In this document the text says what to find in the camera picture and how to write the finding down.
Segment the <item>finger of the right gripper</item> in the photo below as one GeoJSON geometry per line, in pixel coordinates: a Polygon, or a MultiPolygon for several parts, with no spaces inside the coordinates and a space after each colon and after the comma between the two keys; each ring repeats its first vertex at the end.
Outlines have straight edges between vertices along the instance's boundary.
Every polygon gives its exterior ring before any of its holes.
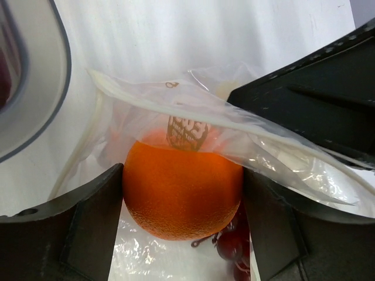
{"type": "Polygon", "coordinates": [[[374,169],[374,21],[230,93],[342,163],[374,169]]]}

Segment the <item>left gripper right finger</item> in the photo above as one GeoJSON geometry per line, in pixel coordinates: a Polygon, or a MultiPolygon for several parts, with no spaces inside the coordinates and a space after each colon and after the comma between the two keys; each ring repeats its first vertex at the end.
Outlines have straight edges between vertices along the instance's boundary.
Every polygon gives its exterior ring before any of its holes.
{"type": "Polygon", "coordinates": [[[261,280],[374,280],[374,219],[317,203],[244,170],[261,280]]]}

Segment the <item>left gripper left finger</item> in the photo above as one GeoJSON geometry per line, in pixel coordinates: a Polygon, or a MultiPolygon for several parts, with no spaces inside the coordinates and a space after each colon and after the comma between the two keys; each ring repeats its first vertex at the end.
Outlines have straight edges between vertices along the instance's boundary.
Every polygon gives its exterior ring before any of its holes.
{"type": "Polygon", "coordinates": [[[1,280],[108,280],[122,164],[14,216],[1,216],[1,280]]]}

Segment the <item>fake orange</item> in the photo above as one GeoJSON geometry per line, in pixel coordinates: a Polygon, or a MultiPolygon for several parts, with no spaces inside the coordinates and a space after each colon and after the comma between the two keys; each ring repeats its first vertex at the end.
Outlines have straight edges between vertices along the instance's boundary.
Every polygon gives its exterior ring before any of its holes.
{"type": "Polygon", "coordinates": [[[160,132],[133,144],[122,173],[131,217],[170,241],[221,231],[234,218],[242,187],[242,166],[214,153],[172,149],[160,132]]]}

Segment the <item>clear zip top bag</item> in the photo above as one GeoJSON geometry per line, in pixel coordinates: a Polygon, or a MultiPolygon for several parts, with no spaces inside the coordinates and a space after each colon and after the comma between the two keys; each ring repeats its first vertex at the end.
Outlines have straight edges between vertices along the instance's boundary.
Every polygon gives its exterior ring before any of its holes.
{"type": "MultiPolygon", "coordinates": [[[[180,79],[131,83],[89,70],[94,111],[51,197],[124,165],[136,141],[160,132],[172,149],[214,153],[317,203],[374,219],[374,185],[288,129],[227,102],[252,76],[247,65],[190,70],[180,79]]],[[[244,190],[240,203],[244,204],[244,190]]],[[[170,241],[142,229],[124,200],[110,280],[234,280],[210,239],[170,241]]],[[[252,251],[251,280],[261,280],[252,251]]]]}

